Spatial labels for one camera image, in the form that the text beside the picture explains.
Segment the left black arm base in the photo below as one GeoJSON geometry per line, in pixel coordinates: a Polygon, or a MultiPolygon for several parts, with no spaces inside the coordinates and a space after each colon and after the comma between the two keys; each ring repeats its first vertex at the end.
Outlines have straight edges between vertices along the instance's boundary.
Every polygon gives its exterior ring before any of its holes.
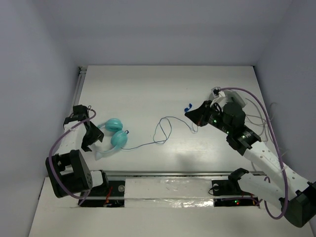
{"type": "Polygon", "coordinates": [[[124,207],[124,180],[110,180],[109,185],[94,187],[85,200],[79,200],[80,207],[124,207]]]}

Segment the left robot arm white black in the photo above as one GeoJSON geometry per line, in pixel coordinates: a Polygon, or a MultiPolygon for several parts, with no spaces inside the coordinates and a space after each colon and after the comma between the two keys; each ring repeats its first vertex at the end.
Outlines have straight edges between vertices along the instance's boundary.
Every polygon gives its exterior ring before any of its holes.
{"type": "Polygon", "coordinates": [[[104,133],[92,122],[96,112],[89,106],[73,106],[65,118],[64,132],[54,142],[45,160],[45,166],[57,198],[71,196],[83,200],[91,191],[104,195],[110,183],[103,170],[91,171],[85,156],[92,152],[96,142],[102,142],[104,133]]]}

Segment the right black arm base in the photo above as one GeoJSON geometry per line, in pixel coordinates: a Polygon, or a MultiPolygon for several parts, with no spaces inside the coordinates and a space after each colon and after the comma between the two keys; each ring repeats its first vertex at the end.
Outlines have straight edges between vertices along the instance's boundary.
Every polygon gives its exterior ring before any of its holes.
{"type": "Polygon", "coordinates": [[[262,202],[253,194],[242,191],[230,180],[212,180],[208,194],[213,197],[215,207],[260,207],[262,202]]]}

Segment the teal cat-ear headphones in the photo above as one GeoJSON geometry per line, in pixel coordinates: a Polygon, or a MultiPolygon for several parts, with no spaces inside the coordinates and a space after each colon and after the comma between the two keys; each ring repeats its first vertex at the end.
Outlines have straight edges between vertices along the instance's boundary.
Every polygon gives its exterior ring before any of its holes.
{"type": "Polygon", "coordinates": [[[121,150],[127,143],[128,131],[123,131],[123,124],[118,118],[111,118],[104,123],[97,125],[99,129],[105,128],[106,131],[113,133],[111,137],[112,148],[107,151],[97,150],[95,153],[95,160],[100,160],[115,152],[121,150]]]}

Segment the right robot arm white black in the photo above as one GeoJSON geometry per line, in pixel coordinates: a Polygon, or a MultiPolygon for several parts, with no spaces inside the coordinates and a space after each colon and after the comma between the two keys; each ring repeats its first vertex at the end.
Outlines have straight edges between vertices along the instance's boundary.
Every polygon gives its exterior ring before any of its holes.
{"type": "Polygon", "coordinates": [[[258,166],[269,178],[267,182],[239,168],[229,175],[228,188],[233,194],[251,193],[279,208],[288,222],[301,228],[316,214],[316,184],[300,176],[266,146],[245,125],[245,102],[204,101],[185,116],[195,125],[211,125],[226,134],[229,146],[258,166]]]}

